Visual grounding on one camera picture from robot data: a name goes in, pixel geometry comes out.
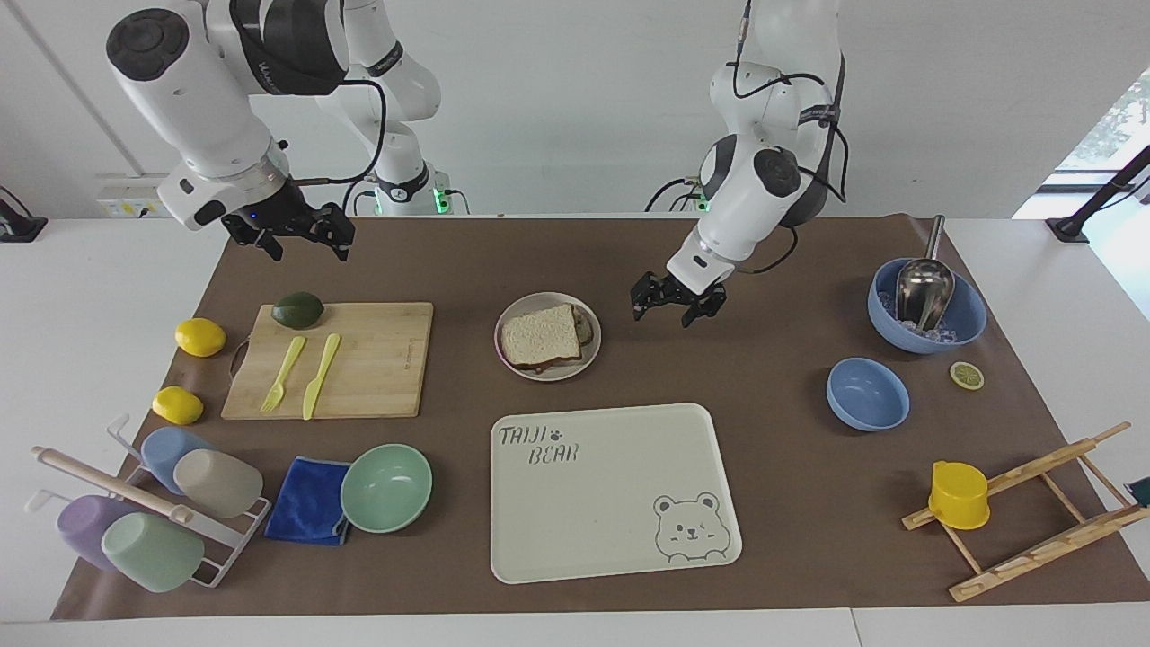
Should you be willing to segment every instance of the yellow knife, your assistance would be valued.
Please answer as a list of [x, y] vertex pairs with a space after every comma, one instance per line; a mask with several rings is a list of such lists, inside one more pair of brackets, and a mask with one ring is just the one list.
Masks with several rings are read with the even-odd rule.
[[323, 380], [328, 377], [328, 369], [331, 369], [331, 361], [336, 359], [339, 351], [339, 340], [336, 334], [328, 336], [328, 341], [323, 344], [323, 359], [320, 360], [320, 372], [315, 379], [308, 383], [307, 391], [304, 392], [304, 419], [310, 421], [315, 414], [315, 402], [320, 400], [320, 390], [323, 388]]

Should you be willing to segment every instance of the wooden cutting board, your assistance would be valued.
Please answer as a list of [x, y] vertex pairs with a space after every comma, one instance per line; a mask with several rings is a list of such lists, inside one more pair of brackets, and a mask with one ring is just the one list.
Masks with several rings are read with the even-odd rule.
[[[263, 305], [221, 416], [225, 421], [302, 419], [304, 391], [320, 368], [324, 341], [338, 333], [343, 341], [314, 418], [413, 418], [420, 411], [431, 313], [430, 302], [324, 303], [315, 328], [292, 331], [276, 323], [271, 306]], [[284, 380], [283, 402], [270, 414], [261, 414], [260, 406], [296, 336], [307, 338], [307, 344]]]

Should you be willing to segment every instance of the metal scoop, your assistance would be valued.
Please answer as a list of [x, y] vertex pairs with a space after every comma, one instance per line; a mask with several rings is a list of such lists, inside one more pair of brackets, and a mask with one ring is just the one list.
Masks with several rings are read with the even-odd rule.
[[950, 298], [954, 295], [954, 274], [946, 263], [935, 260], [945, 219], [942, 214], [935, 216], [926, 257], [907, 262], [898, 272], [895, 315], [899, 321], [913, 321], [923, 333], [938, 326]]

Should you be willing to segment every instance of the green bowl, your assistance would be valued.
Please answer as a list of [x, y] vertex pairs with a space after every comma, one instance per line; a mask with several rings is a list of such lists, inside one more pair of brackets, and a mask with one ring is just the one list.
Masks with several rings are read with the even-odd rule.
[[431, 465], [406, 445], [381, 445], [352, 463], [339, 488], [344, 515], [361, 531], [407, 527], [431, 499]]

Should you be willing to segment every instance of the white tray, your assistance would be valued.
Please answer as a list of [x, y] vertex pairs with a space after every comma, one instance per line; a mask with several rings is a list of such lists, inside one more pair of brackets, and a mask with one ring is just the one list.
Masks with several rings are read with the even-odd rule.
[[719, 567], [742, 550], [698, 405], [508, 416], [491, 430], [491, 572], [503, 583]]

